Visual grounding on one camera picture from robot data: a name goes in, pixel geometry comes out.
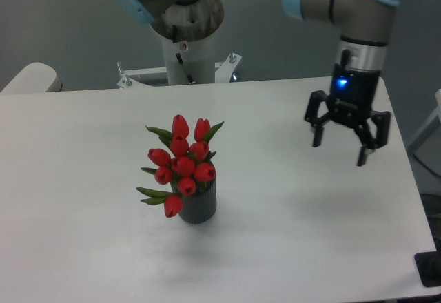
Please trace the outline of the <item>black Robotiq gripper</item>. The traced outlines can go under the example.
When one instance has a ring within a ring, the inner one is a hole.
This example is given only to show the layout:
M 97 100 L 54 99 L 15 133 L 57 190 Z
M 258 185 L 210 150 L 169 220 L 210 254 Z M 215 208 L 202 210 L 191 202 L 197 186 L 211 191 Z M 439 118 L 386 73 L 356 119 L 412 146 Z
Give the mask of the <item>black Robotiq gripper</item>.
M 355 128 L 361 142 L 358 167 L 365 165 L 370 154 L 388 143 L 391 112 L 372 110 L 379 78 L 380 70 L 357 71 L 334 65 L 329 95 L 322 90 L 312 92 L 305 112 L 304 120 L 314 134 L 312 147 L 321 145 L 324 126 L 329 121 Z M 325 101 L 328 112 L 319 116 L 320 104 Z M 376 127 L 375 134 L 368 120 Z

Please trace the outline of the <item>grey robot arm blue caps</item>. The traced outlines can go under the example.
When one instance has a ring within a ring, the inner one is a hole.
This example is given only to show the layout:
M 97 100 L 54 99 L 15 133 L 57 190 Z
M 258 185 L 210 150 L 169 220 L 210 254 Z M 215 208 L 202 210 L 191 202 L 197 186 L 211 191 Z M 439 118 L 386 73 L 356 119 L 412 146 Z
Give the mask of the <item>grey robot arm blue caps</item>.
M 134 22 L 161 38 L 170 85 L 229 81 L 232 70 L 216 69 L 212 37 L 224 19 L 220 0 L 117 0 Z M 282 0 L 283 10 L 304 21 L 341 29 L 328 92 L 311 94 L 305 120 L 321 144 L 332 121 L 352 129 L 361 148 L 358 164 L 385 146 L 391 114 L 372 108 L 400 0 Z

